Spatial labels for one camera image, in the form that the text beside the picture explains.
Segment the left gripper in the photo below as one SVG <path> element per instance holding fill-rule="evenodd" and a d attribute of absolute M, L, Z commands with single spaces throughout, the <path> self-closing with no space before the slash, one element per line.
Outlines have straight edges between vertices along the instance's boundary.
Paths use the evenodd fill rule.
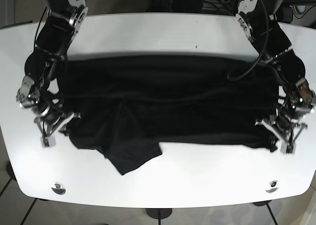
<path fill-rule="evenodd" d="M 314 101 L 284 101 L 277 108 L 275 115 L 269 118 L 257 120 L 255 125 L 264 126 L 273 133 L 283 145 L 295 145 L 295 141 L 304 129 L 308 128 L 301 119 L 307 114 L 313 113 Z"/>

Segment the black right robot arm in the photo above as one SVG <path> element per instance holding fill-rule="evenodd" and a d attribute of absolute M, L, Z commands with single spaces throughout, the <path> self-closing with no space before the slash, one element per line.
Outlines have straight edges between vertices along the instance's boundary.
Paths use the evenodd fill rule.
<path fill-rule="evenodd" d="M 47 19 L 38 27 L 33 52 L 25 62 L 25 76 L 17 91 L 20 107 L 31 109 L 34 122 L 41 132 L 43 144 L 49 146 L 49 138 L 64 128 L 79 113 L 64 109 L 59 93 L 50 92 L 50 83 L 56 79 L 57 68 L 68 65 L 67 51 L 79 32 L 87 15 L 86 0 L 44 0 Z"/>

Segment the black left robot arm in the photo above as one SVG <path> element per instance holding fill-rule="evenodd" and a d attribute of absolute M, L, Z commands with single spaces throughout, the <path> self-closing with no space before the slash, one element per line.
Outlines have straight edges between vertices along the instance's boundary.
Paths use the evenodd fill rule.
<path fill-rule="evenodd" d="M 285 100 L 276 115 L 258 123 L 272 132 L 283 145 L 292 148 L 307 125 L 301 119 L 316 105 L 316 94 L 305 78 L 306 69 L 296 56 L 292 43 L 277 21 L 277 10 L 284 0 L 241 0 L 236 17 L 247 39 L 259 53 L 255 63 L 262 61 L 276 70 Z"/>

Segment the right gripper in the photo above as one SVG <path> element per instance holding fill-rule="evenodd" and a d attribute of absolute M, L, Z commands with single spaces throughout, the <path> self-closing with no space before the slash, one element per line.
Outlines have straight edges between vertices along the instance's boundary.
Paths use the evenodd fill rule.
<path fill-rule="evenodd" d="M 31 109 L 35 114 L 34 122 L 42 134 L 42 139 L 48 139 L 55 131 L 67 136 L 67 124 L 72 119 L 81 117 L 79 112 L 66 112 L 62 110 L 61 104 L 56 105 L 34 94 L 17 94 L 17 102 L 20 107 Z"/>

